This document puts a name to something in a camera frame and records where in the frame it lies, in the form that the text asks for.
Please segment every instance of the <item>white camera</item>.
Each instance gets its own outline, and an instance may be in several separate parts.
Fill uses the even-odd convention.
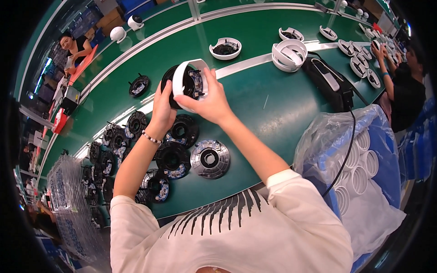
[[[137,31],[140,28],[144,27],[144,24],[142,22],[142,18],[138,15],[132,15],[128,19],[128,26],[133,30]]]
[[[117,41],[117,44],[119,44],[126,38],[126,31],[123,27],[115,27],[111,30],[109,37],[111,37],[111,40]]]

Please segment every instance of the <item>beaded bracelet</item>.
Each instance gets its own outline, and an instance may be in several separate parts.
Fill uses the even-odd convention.
[[[154,142],[154,143],[158,143],[158,144],[161,144],[161,143],[162,143],[162,140],[156,140],[156,139],[154,139],[154,138],[148,136],[148,135],[146,134],[146,131],[145,131],[145,130],[142,131],[142,134],[143,134],[143,135],[144,135],[148,140],[150,140],[150,141],[152,141],[152,142]]]

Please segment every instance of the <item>plastic bag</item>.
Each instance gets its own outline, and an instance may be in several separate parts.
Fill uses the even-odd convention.
[[[393,130],[379,105],[371,104],[353,111],[356,118],[355,139],[368,130],[369,150],[375,151],[379,171],[372,179],[382,188],[390,205],[400,206],[400,172],[398,152]],[[320,113],[309,125],[296,147],[293,168],[304,178],[313,182],[320,194],[332,184],[338,164],[349,148],[353,119],[350,112]],[[336,211],[336,200],[325,198]]]
[[[358,145],[361,134],[368,133],[370,143],[367,149],[372,150],[372,153],[376,155],[378,170],[373,177],[367,177],[368,173],[365,174],[367,183],[363,192],[342,196],[337,194],[340,192],[336,190],[337,183],[344,187],[342,190],[346,192],[350,190],[352,184],[343,183],[343,179],[346,178],[342,175],[352,171],[343,169],[334,188],[328,192],[324,200],[342,220],[351,236],[354,271],[369,258],[369,252],[379,247],[385,237],[399,227],[405,214],[399,211],[401,199],[399,158],[395,136],[387,117],[376,104],[354,110],[353,113],[356,125],[352,150],[357,150],[355,146]],[[350,112],[321,113],[305,130],[296,147],[294,170],[311,181],[320,194],[326,192],[339,172],[349,148],[353,124]],[[357,164],[359,166],[364,164],[361,157],[365,153],[364,149],[358,150],[359,163]],[[344,205],[345,199],[348,200],[347,209]],[[356,223],[366,223],[366,225],[357,226]]]

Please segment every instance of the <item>black cable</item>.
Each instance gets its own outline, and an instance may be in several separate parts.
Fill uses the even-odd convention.
[[[343,168],[344,168],[344,165],[346,164],[347,159],[349,158],[349,154],[350,154],[350,151],[352,149],[352,144],[354,142],[355,126],[357,124],[357,120],[355,119],[355,116],[354,116],[352,110],[350,111],[350,114],[352,115],[352,118],[354,119],[354,127],[352,128],[352,137],[350,138],[349,149],[347,150],[346,157],[344,158],[343,164],[341,165],[340,170],[337,173],[337,176],[334,178],[334,181],[332,182],[331,186],[329,186],[329,188],[325,191],[325,193],[322,195],[322,197],[325,197],[328,194],[328,192],[332,189],[332,187],[335,185],[338,177],[340,176],[341,172],[343,171]]]

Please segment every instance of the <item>stack of parts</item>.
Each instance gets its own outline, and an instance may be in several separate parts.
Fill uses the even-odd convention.
[[[82,184],[82,169],[75,158],[62,155],[47,175],[53,214],[64,246],[79,258],[95,264],[109,261],[109,248],[93,224]],[[109,264],[100,268],[106,272]]]

